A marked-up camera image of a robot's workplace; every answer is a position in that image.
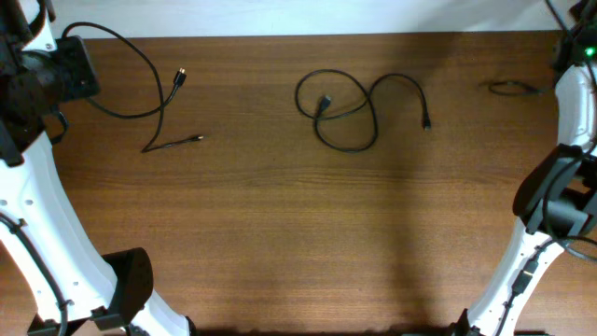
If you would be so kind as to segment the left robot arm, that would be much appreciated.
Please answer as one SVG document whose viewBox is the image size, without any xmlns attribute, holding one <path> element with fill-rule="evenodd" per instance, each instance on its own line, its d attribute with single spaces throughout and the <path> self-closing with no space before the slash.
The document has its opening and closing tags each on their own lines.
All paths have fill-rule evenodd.
<svg viewBox="0 0 597 336">
<path fill-rule="evenodd" d="M 157 293 L 150 259 L 136 247 L 102 255 L 58 176 L 45 120 L 60 104 L 96 95 L 83 40 L 54 37 L 49 1 L 1 5 L 1 241 L 35 296 L 32 335 L 71 335 L 86 322 L 129 335 L 193 335 Z"/>
</svg>

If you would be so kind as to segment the black USB cable gold plug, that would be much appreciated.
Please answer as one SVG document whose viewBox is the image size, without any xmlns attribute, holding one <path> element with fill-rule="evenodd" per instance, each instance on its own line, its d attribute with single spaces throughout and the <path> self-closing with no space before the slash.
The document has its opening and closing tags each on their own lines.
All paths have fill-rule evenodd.
<svg viewBox="0 0 597 336">
<path fill-rule="evenodd" d="M 86 101 L 91 106 L 93 106 L 93 107 L 97 108 L 98 110 L 100 110 L 101 112 L 105 113 L 107 116 L 117 118 L 117 119 L 144 119 L 144 118 L 148 118 L 148 117 L 158 114 L 159 118 L 158 118 L 156 131 L 153 134 L 153 136 L 151 137 L 151 139 L 148 141 L 148 143 L 141 149 L 141 152 L 143 154 L 149 153 L 151 151 L 159 150 L 159 149 L 165 149 L 165 148 L 169 148 L 169 147 L 175 147 L 175 146 L 180 146 L 180 145 L 184 145 L 184 144 L 200 142 L 201 140 L 204 139 L 204 136 L 200 135 L 200 134 L 195 134 L 195 135 L 191 135 L 187 138 L 184 138 L 182 140 L 164 143 L 161 145 L 155 144 L 155 142 L 158 139 L 158 137 L 160 136 L 160 133 L 162 130 L 163 121 L 165 118 L 165 109 L 172 102 L 172 100 L 174 99 L 177 92 L 183 87 L 183 85 L 186 81 L 186 78 L 187 78 L 186 70 L 184 68 L 179 68 L 174 76 L 173 88 L 172 88 L 169 96 L 164 101 L 162 101 L 158 107 L 156 107 L 150 111 L 140 113 L 140 114 L 123 115 L 118 112 L 107 109 L 106 107 L 100 105 L 99 103 L 97 103 L 96 101 L 94 101 L 91 98 L 87 98 Z"/>
</svg>

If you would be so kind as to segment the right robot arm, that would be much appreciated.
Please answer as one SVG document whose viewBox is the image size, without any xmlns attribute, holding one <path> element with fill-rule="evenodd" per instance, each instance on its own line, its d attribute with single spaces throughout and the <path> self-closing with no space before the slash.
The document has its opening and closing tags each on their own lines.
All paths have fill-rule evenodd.
<svg viewBox="0 0 597 336">
<path fill-rule="evenodd" d="M 573 27 L 554 50 L 559 107 L 556 147 L 523 180 L 514 199 L 514 231 L 490 284 L 449 336 L 513 335 L 521 312 L 549 266 L 563 253 L 594 262 L 573 249 L 590 244 L 596 227 L 596 2 L 570 9 Z"/>
</svg>

